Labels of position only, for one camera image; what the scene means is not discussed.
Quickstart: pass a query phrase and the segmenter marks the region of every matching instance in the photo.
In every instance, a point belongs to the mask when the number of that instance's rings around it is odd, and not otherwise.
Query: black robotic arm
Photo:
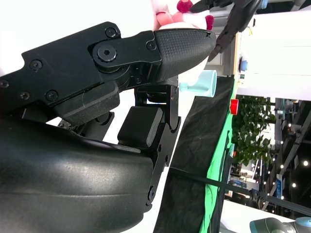
[[[215,44],[199,29],[122,39],[106,22],[23,53],[25,66],[0,77],[0,232],[121,232],[139,223],[179,131],[177,75]],[[136,104],[119,143],[102,142],[119,93],[131,88]],[[55,117],[59,127],[45,124]]]

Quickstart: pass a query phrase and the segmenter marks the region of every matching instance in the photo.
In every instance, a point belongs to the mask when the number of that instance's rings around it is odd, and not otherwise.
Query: red object
[[[232,99],[230,101],[230,113],[232,115],[237,115],[238,114],[238,109],[239,109],[239,100]]]
[[[212,28],[213,28],[214,20],[215,20],[215,19],[214,19],[214,16],[211,16],[211,15],[205,16],[205,20],[206,20],[206,25],[207,25],[206,30],[211,31]]]
[[[177,10],[180,11],[181,13],[187,13],[190,11],[190,8],[193,6],[193,3],[189,1],[182,1],[180,0],[177,3]]]

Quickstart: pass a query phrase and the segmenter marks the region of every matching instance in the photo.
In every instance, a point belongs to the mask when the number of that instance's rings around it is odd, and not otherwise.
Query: light blue cup
[[[179,91],[192,92],[195,96],[214,97],[217,84],[217,72],[215,70],[203,70],[195,85],[187,83],[179,84]]]

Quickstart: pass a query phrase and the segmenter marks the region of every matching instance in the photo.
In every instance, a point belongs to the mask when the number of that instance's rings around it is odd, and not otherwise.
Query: black cloth
[[[218,78],[214,98],[194,99],[176,146],[172,167],[206,177],[229,109],[233,85],[233,78]],[[224,179],[228,178],[230,164],[225,163]],[[215,197],[217,206],[211,219],[212,228],[212,222],[219,228],[223,195],[219,192]],[[169,173],[154,233],[199,233],[204,213],[205,185]]]

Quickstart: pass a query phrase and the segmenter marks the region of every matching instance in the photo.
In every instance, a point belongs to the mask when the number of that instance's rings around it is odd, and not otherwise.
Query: potted plant
[[[271,113],[270,98],[254,96],[238,96],[239,110],[232,119],[232,143],[236,145],[235,160],[244,165],[252,160],[263,159],[272,161],[270,155],[270,139],[260,135],[275,123],[276,118]]]

